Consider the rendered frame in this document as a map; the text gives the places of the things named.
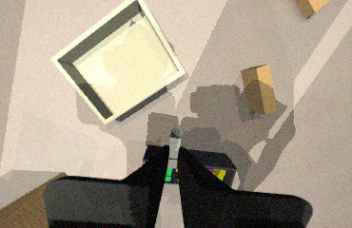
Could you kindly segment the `black fuse block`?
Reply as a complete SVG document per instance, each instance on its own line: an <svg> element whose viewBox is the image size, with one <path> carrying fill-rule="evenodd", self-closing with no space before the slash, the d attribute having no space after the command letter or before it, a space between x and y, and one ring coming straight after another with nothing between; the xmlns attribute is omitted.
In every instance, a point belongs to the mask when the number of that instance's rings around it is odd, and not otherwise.
<svg viewBox="0 0 352 228"><path fill-rule="evenodd" d="M158 145L148 145L146 153L143 157L143 165L161 148L162 146ZM227 154L191 149L187 149L187 151L206 168L213 168L212 174L214 174L217 178L226 183L229 187L232 186L237 168ZM178 172L176 172L176 169L167 169L165 184L179 185Z"/></svg>

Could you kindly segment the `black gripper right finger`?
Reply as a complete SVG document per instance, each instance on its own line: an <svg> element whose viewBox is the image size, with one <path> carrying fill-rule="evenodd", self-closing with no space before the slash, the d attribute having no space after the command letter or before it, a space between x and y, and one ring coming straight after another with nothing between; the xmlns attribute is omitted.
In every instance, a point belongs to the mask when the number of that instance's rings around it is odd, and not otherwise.
<svg viewBox="0 0 352 228"><path fill-rule="evenodd" d="M291 221L306 227L313 216L305 199L229 187L182 146L177 172L185 228L230 228L234 219Z"/></svg>

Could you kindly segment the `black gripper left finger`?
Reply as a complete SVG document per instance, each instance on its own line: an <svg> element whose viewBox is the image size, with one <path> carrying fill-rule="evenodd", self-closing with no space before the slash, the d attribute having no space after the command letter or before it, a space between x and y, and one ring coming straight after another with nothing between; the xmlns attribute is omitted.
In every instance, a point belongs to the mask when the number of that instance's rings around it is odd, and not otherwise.
<svg viewBox="0 0 352 228"><path fill-rule="evenodd" d="M48 226L56 220L155 228L166 180L169 145L122 180L66 176L44 190Z"/></svg>

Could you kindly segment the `white square tray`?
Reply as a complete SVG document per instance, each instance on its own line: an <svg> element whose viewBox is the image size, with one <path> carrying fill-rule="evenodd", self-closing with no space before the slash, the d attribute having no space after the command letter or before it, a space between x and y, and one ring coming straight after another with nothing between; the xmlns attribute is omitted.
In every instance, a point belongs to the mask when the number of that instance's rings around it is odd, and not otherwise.
<svg viewBox="0 0 352 228"><path fill-rule="evenodd" d="M50 59L104 124L186 73L144 0L126 0Z"/></svg>

